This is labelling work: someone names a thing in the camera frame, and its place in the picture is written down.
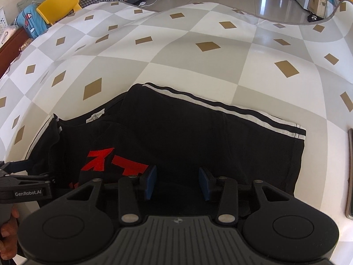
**wooden furniture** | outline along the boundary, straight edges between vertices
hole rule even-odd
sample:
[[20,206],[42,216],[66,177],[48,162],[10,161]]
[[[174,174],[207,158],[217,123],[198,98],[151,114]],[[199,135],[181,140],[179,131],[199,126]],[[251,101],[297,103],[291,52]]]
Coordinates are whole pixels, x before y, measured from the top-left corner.
[[18,57],[20,54],[19,48],[27,39],[28,35],[25,29],[21,27],[2,47],[0,47],[0,78],[8,69],[10,63]]

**clothing label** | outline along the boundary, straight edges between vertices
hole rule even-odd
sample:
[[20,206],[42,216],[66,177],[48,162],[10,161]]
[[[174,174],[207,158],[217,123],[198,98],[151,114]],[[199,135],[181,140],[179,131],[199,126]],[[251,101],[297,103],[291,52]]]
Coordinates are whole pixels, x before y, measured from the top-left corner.
[[102,109],[100,112],[94,113],[89,119],[86,120],[86,124],[94,121],[95,119],[98,119],[101,117],[101,115],[104,114],[105,108]]

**red print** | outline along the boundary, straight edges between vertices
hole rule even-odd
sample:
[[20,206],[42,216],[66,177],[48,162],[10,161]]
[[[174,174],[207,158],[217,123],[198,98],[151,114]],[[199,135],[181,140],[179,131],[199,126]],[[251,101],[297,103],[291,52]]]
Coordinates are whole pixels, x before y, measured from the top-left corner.
[[88,157],[95,157],[87,163],[81,170],[87,171],[93,168],[93,171],[104,171],[105,158],[113,151],[114,148],[90,151]]
[[148,165],[137,163],[117,155],[114,156],[112,164],[124,168],[125,170],[122,175],[125,176],[138,175],[139,173],[144,173],[148,167]]
[[75,184],[72,184],[72,182],[68,185],[72,189],[76,189],[78,187],[78,182]]

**white stripe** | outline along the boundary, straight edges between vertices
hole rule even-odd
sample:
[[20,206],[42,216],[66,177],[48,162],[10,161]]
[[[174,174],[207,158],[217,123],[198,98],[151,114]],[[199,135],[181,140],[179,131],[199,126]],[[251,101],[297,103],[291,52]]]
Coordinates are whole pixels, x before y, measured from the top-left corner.
[[[237,108],[241,108],[242,110],[252,110],[252,109],[249,109],[249,108],[246,108],[246,107],[242,107],[242,106],[239,106],[239,105],[236,105],[236,107]],[[274,116],[272,116],[272,115],[270,115],[270,114],[268,114],[266,112],[260,111],[260,110],[255,110],[255,111],[260,113],[260,114],[262,114],[262,115],[264,115],[265,117],[268,117],[269,119],[275,121],[276,123],[290,125],[290,126],[294,126],[294,127],[298,127],[299,126],[299,128],[301,128],[303,130],[306,130],[305,128],[301,127],[299,124],[293,123],[291,121],[286,121],[284,119],[280,119],[278,117],[274,117]]]
[[[305,140],[305,135],[302,135],[302,134],[298,134],[298,133],[292,133],[288,130],[283,130],[283,129],[278,129],[276,127],[273,127],[272,125],[258,119],[257,117],[254,117],[253,115],[250,115],[250,114],[240,114],[240,113],[237,113],[237,112],[234,112],[234,111],[230,111],[230,110],[226,110],[222,107],[215,107],[215,106],[212,106],[212,105],[209,105],[207,103],[204,103],[204,102],[201,102],[201,101],[198,101],[198,100],[194,100],[193,98],[187,96],[187,95],[184,95],[184,94],[174,94],[166,89],[156,89],[154,88],[153,86],[150,86],[148,84],[144,84],[143,86],[146,86],[148,88],[150,88],[151,90],[154,90],[162,95],[165,95],[165,96],[170,96],[170,97],[174,97],[174,98],[177,98],[177,99],[180,99],[180,100],[184,100],[184,101],[187,101],[187,102],[191,102],[191,103],[194,103],[194,104],[198,104],[199,106],[203,106],[203,107],[206,107],[206,108],[209,108],[211,110],[217,110],[217,111],[220,111],[220,112],[224,112],[224,113],[227,113],[227,114],[231,114],[231,115],[234,115],[236,117],[240,117],[242,119],[246,119],[246,120],[249,120],[249,121],[252,121],[253,123],[256,123],[264,128],[267,128],[269,130],[272,130],[272,131],[275,131],[275,132],[278,132],[278,133],[281,133],[281,134],[284,134],[284,135],[287,135],[287,136],[290,136],[290,137],[294,137],[294,138],[299,138],[301,140]],[[291,123],[293,124],[294,127],[299,127],[299,128],[302,128],[300,127],[299,125],[297,124],[294,124],[294,123]]]

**screw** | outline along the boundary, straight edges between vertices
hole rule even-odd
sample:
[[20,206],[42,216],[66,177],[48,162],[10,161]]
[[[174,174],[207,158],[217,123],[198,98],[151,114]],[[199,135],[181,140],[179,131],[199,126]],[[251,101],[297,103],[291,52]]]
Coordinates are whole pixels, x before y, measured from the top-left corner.
[[121,220],[125,223],[134,223],[138,221],[138,219],[140,219],[138,215],[133,213],[124,214],[123,216],[121,216]]
[[218,220],[222,223],[232,223],[235,221],[235,217],[231,214],[222,214],[218,216]]

